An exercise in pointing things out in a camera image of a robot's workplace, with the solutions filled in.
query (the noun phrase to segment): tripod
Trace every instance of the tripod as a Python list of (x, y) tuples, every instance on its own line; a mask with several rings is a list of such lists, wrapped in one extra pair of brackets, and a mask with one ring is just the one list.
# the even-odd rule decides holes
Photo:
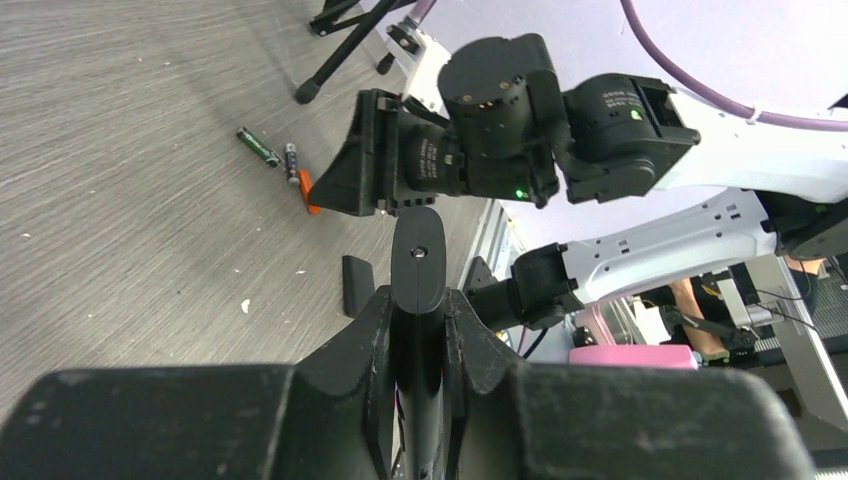
[[(309, 27), (319, 37), (327, 36), (353, 25), (356, 25), (356, 28), (318, 68), (318, 71), (297, 89), (295, 100), (298, 103), (305, 105), (314, 100), (318, 96), (318, 92), (321, 91), (321, 87), (389, 12), (415, 3), (415, 7), (403, 21), (404, 30), (411, 33), (418, 28), (418, 25), (435, 5), (436, 0), (380, 0), (371, 11), (348, 20), (339, 21), (339, 18), (357, 3), (358, 0), (326, 0), (324, 10), (309, 22)], [(408, 40), (404, 42), (404, 38), (396, 38), (394, 35), (392, 38), (402, 46), (404, 43), (408, 43)], [(393, 63), (394, 56), (389, 53), (380, 60), (377, 71), (385, 75)]]

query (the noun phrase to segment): person's arm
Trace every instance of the person's arm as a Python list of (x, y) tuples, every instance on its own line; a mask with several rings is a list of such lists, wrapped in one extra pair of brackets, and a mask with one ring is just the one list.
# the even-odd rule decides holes
[[(677, 304), (677, 308), (680, 309), (680, 313), (705, 321), (704, 314), (701, 313), (701, 307), (698, 306), (698, 301), (695, 300), (695, 291), (692, 288), (692, 282), (688, 278), (674, 282), (669, 287), (671, 287), (671, 291), (674, 294), (674, 302)], [(692, 348), (705, 357), (727, 351), (721, 339), (711, 333), (685, 325), (683, 326), (683, 330), (686, 332)]]

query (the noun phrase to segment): pink object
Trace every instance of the pink object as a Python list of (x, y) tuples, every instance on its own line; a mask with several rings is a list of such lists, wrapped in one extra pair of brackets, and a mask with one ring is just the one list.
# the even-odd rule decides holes
[(572, 365), (671, 368), (697, 370), (698, 363), (686, 345), (591, 345), (568, 354)]
[(588, 328), (598, 345), (615, 345), (615, 338), (607, 327), (607, 322), (601, 315), (601, 308), (598, 305), (592, 305), (580, 311), (574, 323), (578, 327)]

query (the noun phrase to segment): person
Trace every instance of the person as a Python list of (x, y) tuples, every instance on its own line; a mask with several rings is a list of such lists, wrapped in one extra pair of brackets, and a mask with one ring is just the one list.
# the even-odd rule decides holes
[[(818, 299), (818, 272), (824, 259), (798, 261), (785, 257), (785, 260), (812, 315)], [(730, 268), (740, 291), (753, 289), (750, 276), (741, 265)], [(733, 326), (730, 312), (718, 293), (704, 285), (700, 277), (678, 280), (667, 287), (645, 292), (641, 297), (656, 306), (675, 305), (681, 313), (695, 319)], [(709, 366), (724, 366), (730, 362), (730, 346), (725, 345), (719, 337), (697, 328), (675, 325), (671, 340), (666, 343), (689, 345), (700, 354), (703, 363)]]

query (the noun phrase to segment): green battery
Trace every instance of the green battery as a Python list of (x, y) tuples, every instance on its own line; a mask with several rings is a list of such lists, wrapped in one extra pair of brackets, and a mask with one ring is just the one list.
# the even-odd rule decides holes
[(247, 145), (248, 148), (253, 150), (254, 153), (259, 155), (259, 157), (262, 158), (262, 160), (265, 161), (265, 163), (267, 163), (268, 165), (276, 167), (282, 162), (280, 156), (277, 155), (275, 151), (266, 147), (265, 144), (260, 142), (259, 139), (256, 138), (255, 135), (250, 133), (250, 130), (248, 130), (247, 128), (239, 128), (239, 131), (236, 132), (236, 137), (238, 137), (238, 139), (241, 140), (242, 143)]

